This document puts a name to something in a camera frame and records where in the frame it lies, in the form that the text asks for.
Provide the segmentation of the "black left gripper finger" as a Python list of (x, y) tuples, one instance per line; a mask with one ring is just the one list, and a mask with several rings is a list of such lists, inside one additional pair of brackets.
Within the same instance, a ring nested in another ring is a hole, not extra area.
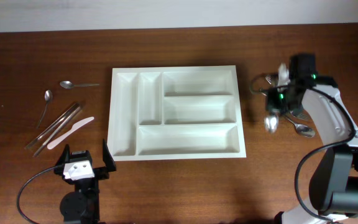
[(103, 139), (102, 153), (103, 153), (103, 162), (104, 162), (103, 169), (106, 172), (115, 172), (115, 171), (117, 171), (116, 163), (115, 163), (114, 159), (112, 158), (112, 155), (109, 152), (108, 145), (107, 145), (107, 142), (106, 142), (105, 139)]
[(70, 146), (68, 144), (66, 144), (56, 165), (60, 166), (60, 165), (69, 163), (69, 161), (70, 161)]

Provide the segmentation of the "steel fork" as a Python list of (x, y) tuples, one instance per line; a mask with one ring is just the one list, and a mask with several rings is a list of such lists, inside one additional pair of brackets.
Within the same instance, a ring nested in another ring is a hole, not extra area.
[(305, 113), (299, 113), (296, 117), (305, 121), (309, 121), (311, 119), (310, 116)]
[(272, 76), (271, 75), (266, 74), (265, 79), (266, 79), (266, 81), (268, 82), (269, 85), (272, 85), (273, 82), (272, 82)]

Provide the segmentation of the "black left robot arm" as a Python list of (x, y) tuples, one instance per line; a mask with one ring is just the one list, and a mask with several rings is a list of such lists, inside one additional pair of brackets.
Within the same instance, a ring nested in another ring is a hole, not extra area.
[(98, 223), (99, 181), (109, 179), (109, 173), (116, 171), (116, 164), (109, 153), (106, 141), (103, 141), (102, 167), (92, 166), (92, 157), (88, 150), (71, 152), (66, 145), (53, 172), (66, 183), (74, 186), (60, 202), (60, 213), (64, 223)]

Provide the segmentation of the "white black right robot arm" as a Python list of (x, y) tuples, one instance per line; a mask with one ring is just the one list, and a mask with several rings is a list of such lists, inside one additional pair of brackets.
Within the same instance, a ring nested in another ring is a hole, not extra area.
[[(298, 206), (278, 213), (275, 223), (341, 223), (358, 217), (358, 127), (346, 110), (337, 83), (319, 75), (313, 54), (291, 56), (274, 76), (276, 84), (267, 90), (265, 128), (273, 133), (278, 119), (291, 111), (305, 110), (323, 145), (307, 153), (295, 171)], [(323, 152), (309, 183), (308, 198), (299, 193), (303, 164)]]

